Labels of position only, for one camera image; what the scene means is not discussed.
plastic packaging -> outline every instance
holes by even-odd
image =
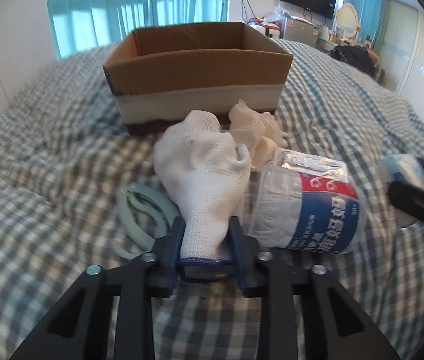
[[[349,172],[345,162],[290,149],[278,148],[267,165],[277,165],[286,169],[322,176],[332,180],[343,182],[348,182],[349,180]]]
[[[273,23],[274,21],[282,21],[284,17],[290,17],[290,13],[288,13],[287,9],[281,7],[281,5],[277,5],[273,11],[267,12],[264,16],[264,20],[269,23]]]
[[[415,187],[424,190],[424,169],[417,159],[410,154],[389,154],[378,163],[378,174],[387,194],[389,184],[394,180],[407,181]],[[417,219],[403,211],[395,210],[397,223],[400,227],[408,227]]]
[[[343,254],[365,228],[363,194],[338,179],[265,166],[251,195],[249,234],[265,247]]]
[[[252,158],[252,168],[260,169],[271,159],[278,146],[285,146],[284,134],[269,112],[259,114],[239,100],[229,112],[230,130],[235,143],[245,144]]]

plaid bedsheet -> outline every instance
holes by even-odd
[[[276,118],[291,147],[348,164],[366,195],[368,222],[355,252],[299,254],[335,271],[403,359],[424,336],[424,226],[397,228],[377,175],[390,153],[424,157],[424,124],[410,104],[317,50],[294,54]],[[153,174],[155,136],[131,138],[101,68],[110,49],[57,62],[0,113],[0,360],[11,356],[89,264],[120,262],[115,190]],[[253,359],[259,299],[234,281],[180,284],[154,302],[157,359]],[[300,315],[299,344],[303,345]]]

oval mirror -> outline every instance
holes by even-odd
[[[343,30],[343,36],[345,38],[353,38],[357,35],[359,16],[357,10],[351,3],[345,3],[337,11],[336,22],[337,27]]]

cardboard box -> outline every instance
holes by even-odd
[[[275,110],[292,58],[245,24],[193,23],[131,32],[103,69],[125,123],[163,130],[193,109],[220,119],[239,99]]]

